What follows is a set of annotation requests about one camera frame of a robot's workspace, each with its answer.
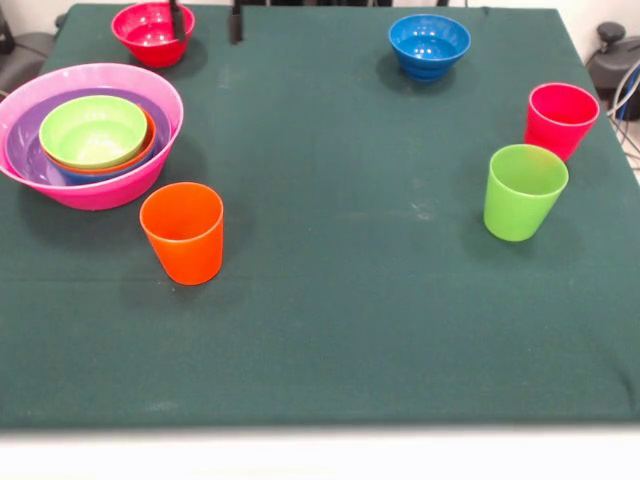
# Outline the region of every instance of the large pink bowl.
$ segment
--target large pink bowl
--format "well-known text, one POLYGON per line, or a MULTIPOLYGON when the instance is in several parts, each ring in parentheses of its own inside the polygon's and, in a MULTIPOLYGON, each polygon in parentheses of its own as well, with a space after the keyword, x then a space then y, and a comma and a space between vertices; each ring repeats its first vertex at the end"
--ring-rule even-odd
POLYGON ((88 185, 55 186, 25 180, 11 167, 0 149, 0 171, 68 207, 105 210, 129 203, 156 181, 184 121, 180 94, 161 76, 143 68, 119 63, 90 63, 61 68, 35 78, 0 102, 0 145, 13 123, 35 104, 59 93, 82 88, 111 87, 144 95, 155 102, 171 122, 167 145, 144 165, 119 177, 88 185))

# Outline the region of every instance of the green cup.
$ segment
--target green cup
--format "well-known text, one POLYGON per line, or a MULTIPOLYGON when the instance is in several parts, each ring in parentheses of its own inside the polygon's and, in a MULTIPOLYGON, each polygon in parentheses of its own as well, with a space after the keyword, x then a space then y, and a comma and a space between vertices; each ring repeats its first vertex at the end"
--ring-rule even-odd
POLYGON ((569 171, 556 154, 509 145, 491 157, 484 224, 509 242, 531 238, 567 186, 569 171))

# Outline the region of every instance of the purple bowl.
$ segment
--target purple bowl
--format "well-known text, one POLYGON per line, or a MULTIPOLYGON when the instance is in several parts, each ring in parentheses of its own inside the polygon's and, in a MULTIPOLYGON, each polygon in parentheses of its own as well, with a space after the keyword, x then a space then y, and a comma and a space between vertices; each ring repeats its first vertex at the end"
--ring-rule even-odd
MULTIPOLYGON (((169 139, 171 138, 171 124, 169 123, 169 118, 158 105, 148 98, 127 90, 108 87, 73 90, 55 95, 38 103, 37 105, 34 105, 22 114, 13 124, 11 130, 9 130, 7 141, 4 145, 5 154, 11 166, 21 177, 44 185, 78 185, 77 180, 74 181, 73 178, 63 175, 51 163, 40 146, 38 132, 40 130, 42 120, 44 120, 44 117, 46 117, 51 110, 56 108, 58 105, 68 102, 69 100, 86 95, 113 95, 125 98, 149 112, 149 115, 151 115, 151 118, 153 118, 153 121, 156 124, 156 143, 153 148, 154 154, 162 150, 169 142, 169 139)), ((144 163, 145 162, 139 162, 134 168, 137 168, 144 163)))

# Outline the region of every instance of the lime green bowl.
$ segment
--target lime green bowl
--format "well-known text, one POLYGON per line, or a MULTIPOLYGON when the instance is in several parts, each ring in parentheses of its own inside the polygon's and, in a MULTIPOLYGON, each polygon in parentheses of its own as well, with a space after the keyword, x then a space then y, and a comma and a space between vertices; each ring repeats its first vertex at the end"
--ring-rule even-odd
POLYGON ((90 95, 53 109, 40 125, 40 144, 58 162, 93 170, 132 158, 142 146, 147 119, 120 97, 90 95))

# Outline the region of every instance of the bowl rim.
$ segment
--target bowl rim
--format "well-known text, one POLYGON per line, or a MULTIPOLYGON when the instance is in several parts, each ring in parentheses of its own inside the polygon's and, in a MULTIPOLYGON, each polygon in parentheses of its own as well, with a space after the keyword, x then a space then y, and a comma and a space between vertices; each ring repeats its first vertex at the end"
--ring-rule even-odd
POLYGON ((50 140, 50 138, 45 138, 45 140, 47 140, 47 142, 43 142, 43 131, 46 134, 46 127, 48 125, 50 125, 50 122, 52 121, 51 119, 54 118, 55 115, 59 115, 61 111, 65 110, 66 108, 69 108, 69 105, 73 105, 73 104, 82 104, 82 103, 86 103, 86 102, 91 102, 92 100, 96 100, 96 99, 100 99, 101 101, 108 101, 108 102, 113 102, 113 103, 119 103, 122 106, 127 105, 127 108, 130 108, 132 114, 135 115, 135 117, 141 117, 142 121, 140 122, 140 118, 136 118, 135 120, 137 122, 140 122, 141 125, 139 125, 140 127, 143 127, 143 130, 141 131, 142 135, 140 136, 140 138, 136 139, 136 146, 134 148, 132 148, 131 150, 129 150, 128 152, 126 152, 123 155, 119 155, 116 158, 110 158, 108 160, 104 160, 102 163, 105 164, 104 166, 97 166, 94 168, 86 168, 87 170, 92 169, 92 170, 100 170, 100 169, 105 169, 105 168, 110 168, 110 167, 114 167, 117 165, 120 165, 122 163, 128 162, 129 160, 131 160, 132 158, 136 157, 139 153, 139 149, 140 147, 144 144, 144 140, 147 137, 147 131, 149 130, 149 118, 148 115, 146 114, 146 112, 139 106, 136 105, 134 102, 127 100, 126 98, 122 98, 122 97, 115 97, 113 95, 87 95, 84 97, 78 97, 78 98, 74 98, 72 100, 69 100, 67 102, 64 102, 60 105, 58 105, 57 107, 55 107, 53 110, 51 110, 46 117, 44 117, 44 119, 42 120, 42 123, 40 124, 40 128, 38 130, 38 140, 40 141, 40 145, 42 146, 42 150, 45 151, 45 153, 47 153, 50 157, 55 158, 60 164, 62 165, 68 165, 70 167, 73 168, 82 168, 82 166, 78 165, 75 161, 73 162, 68 162, 66 159, 63 161, 63 159, 60 157, 60 152, 59 151, 52 151, 51 149, 49 149, 48 147, 51 147, 51 144, 48 142, 48 140, 50 140), (120 161, 122 157, 125 157, 125 162, 120 161))
POLYGON ((406 16, 404 16, 404 17, 399 18, 398 20, 396 20, 395 22, 393 22, 393 23, 391 24, 391 26, 389 27, 389 31, 388 31, 388 33, 387 33, 387 37, 389 38, 389 43, 391 44, 391 46, 393 47, 393 49, 394 49, 396 52, 398 52, 398 53, 400 53, 400 54, 404 55, 405 57, 412 58, 412 59, 416 59, 416 60, 424 60, 424 61, 426 61, 426 62, 450 62, 450 61, 452 61, 452 60, 457 60, 457 59, 459 59, 460 57, 464 56, 464 54, 465 54, 465 53, 467 53, 467 51, 469 50, 469 48, 471 48, 471 33, 469 32, 469 30, 467 29, 467 27, 465 27, 463 24, 461 24, 461 23, 460 23, 460 22, 458 22, 457 20, 454 20, 454 19, 453 19, 453 18, 451 18, 451 17, 446 17, 446 16, 444 16, 444 15, 436 15, 436 14, 433 14, 433 13, 416 13, 416 14, 414 14, 414 15, 406 15, 406 16), (409 19, 412 19, 412 18, 425 18, 425 17, 429 17, 429 18, 442 18, 442 19, 444 19, 444 20, 447 20, 447 21, 449 21, 449 22, 451 22, 451 23, 454 23, 454 24, 458 25, 458 26, 459 26, 459 27, 461 27, 461 28, 462 28, 462 30, 466 33, 467 38, 469 39, 469 43, 467 43, 467 46, 466 46, 462 51, 460 51, 460 52, 456 53, 455 55, 452 55, 452 56, 450 56, 450 57, 445 57, 445 58, 429 58, 429 59, 426 59, 426 58, 425 58, 425 59, 419 59, 419 58, 417 58, 417 57, 414 57, 414 56, 412 56, 412 55, 409 55, 407 52, 404 52, 404 51, 400 50, 400 49, 396 46, 395 42, 394 42, 394 41, 392 40, 392 38, 391 38, 391 32, 392 32, 393 28, 394 28, 396 25, 398 25, 399 23, 403 22, 403 21, 406 21, 406 20, 409 20, 409 19))
POLYGON ((147 119, 147 123, 149 125, 149 127, 147 128, 147 132, 145 133, 144 139, 142 141, 142 146, 144 148, 142 148, 142 150, 140 150, 138 153, 136 153, 133 157, 131 157, 129 160, 127 160, 124 163, 120 163, 115 167, 109 167, 109 168, 81 170, 75 167, 71 167, 69 165, 65 165, 64 163, 60 163, 55 157, 51 156, 44 149, 43 149, 43 152, 47 156, 47 158, 54 164, 55 167, 58 167, 59 169, 64 170, 65 173, 71 173, 74 175, 81 175, 81 176, 111 175, 113 173, 122 172, 123 170, 127 170, 129 168, 135 167, 138 163, 140 163, 145 157, 147 157, 151 153, 156 143, 156 123, 153 121, 153 117, 149 112, 147 112, 144 108, 140 106, 139 108, 140 110, 143 111, 147 119))
MULTIPOLYGON (((164 84, 168 88, 168 91, 171 92, 171 95, 173 95, 174 99, 177 101, 177 104, 179 105, 179 110, 180 110, 180 116, 179 116, 179 119, 178 119, 178 123, 176 124, 175 129, 172 126, 171 136, 169 137, 169 141, 167 142, 167 144, 164 146, 164 148, 162 150, 160 150, 158 153, 156 153, 153 156, 153 158, 151 158, 148 162, 143 163, 142 165, 140 165, 137 168, 129 170, 127 173, 123 173, 122 175, 118 175, 118 176, 110 178, 108 180, 102 180, 100 182, 87 183, 87 184, 84 184, 84 185, 47 185, 47 184, 37 183, 37 182, 33 182, 31 180, 27 180, 26 178, 20 176, 17 172, 14 173, 13 166, 11 166, 10 163, 8 164, 9 168, 7 168, 5 165, 0 164, 0 171, 2 171, 9 178, 15 180, 16 182, 22 183, 23 185, 27 185, 27 186, 29 186, 31 188, 34 188, 34 189, 42 191, 42 192, 49 192, 49 193, 77 192, 77 193, 81 193, 83 190, 94 190, 98 186, 105 186, 105 185, 109 185, 111 183, 121 182, 123 178, 134 176, 134 175, 138 174, 141 170, 151 169, 151 168, 153 168, 153 165, 155 165, 154 160, 156 158, 160 158, 162 156, 166 156, 169 153, 169 150, 173 147, 173 144, 174 144, 176 138, 178 137, 178 134, 180 133, 180 130, 182 129, 182 125, 184 123, 184 104, 182 103, 182 98, 180 97, 180 94, 178 93, 176 88, 173 85, 171 85, 171 82, 169 82, 164 77, 158 75, 157 73, 152 72, 150 70, 147 70, 146 68, 137 67, 135 65, 127 65, 125 63, 109 63, 109 62, 82 63, 82 64, 77 64, 77 65, 71 65, 71 66, 68 66, 68 67, 62 67, 62 68, 53 70, 51 72, 45 73, 44 75, 41 75, 39 77, 34 78, 33 80, 31 80, 31 81, 25 83, 24 85, 21 85, 17 89, 15 89, 13 92, 11 92, 9 94, 9 96, 11 96, 11 95, 19 95, 22 91, 28 90, 29 88, 31 88, 31 83, 32 82, 38 82, 39 83, 39 82, 42 82, 45 79, 49 79, 51 77, 57 77, 59 75, 64 75, 65 73, 68 73, 70 71, 84 70, 84 69, 86 69, 88 67, 91 67, 91 68, 112 68, 112 69, 118 69, 118 70, 139 70, 140 72, 144 72, 145 75, 153 75, 153 76, 157 77, 157 80, 160 83, 164 84)), ((113 88, 120 88, 121 90, 126 90, 126 89, 123 89, 122 87, 113 87, 113 88)), ((60 92, 57 92, 57 93, 64 93, 64 92, 69 92, 69 91, 73 91, 73 90, 80 90, 80 88, 70 88, 68 90, 63 90, 63 91, 60 91, 60 92)))
MULTIPOLYGON (((113 35, 120 40, 122 43, 126 44, 126 45, 132 45, 132 46, 136 46, 136 47, 157 47, 157 46, 164 46, 164 45, 175 45, 178 43, 182 43, 180 42, 180 40, 178 40, 177 38, 174 38, 173 40, 170 40, 166 43, 162 43, 159 45, 145 45, 142 42, 132 42, 131 40, 127 39, 127 37, 124 37, 122 35, 120 35, 116 29, 116 21, 118 20, 118 18, 120 18, 122 15, 124 15, 125 13, 127 13, 129 10, 136 10, 138 8, 143 8, 143 7, 148 7, 151 5, 156 5, 156 6, 167 6, 168 7, 168 3, 165 2, 142 2, 142 3, 134 3, 133 5, 129 5, 125 8, 123 8, 122 10, 120 10, 118 13, 116 13, 113 16, 113 19, 111 20, 111 33, 113 33, 113 35)), ((186 13, 187 17, 189 17, 190 20, 190 25, 188 24, 188 28, 185 30, 185 36, 187 37, 187 40, 189 39, 189 37, 193 34, 193 30, 196 27, 196 16, 193 14, 193 12, 191 11, 191 9, 189 9, 188 7, 186 7, 183 4, 179 4, 179 7, 182 9, 182 13, 186 13)))

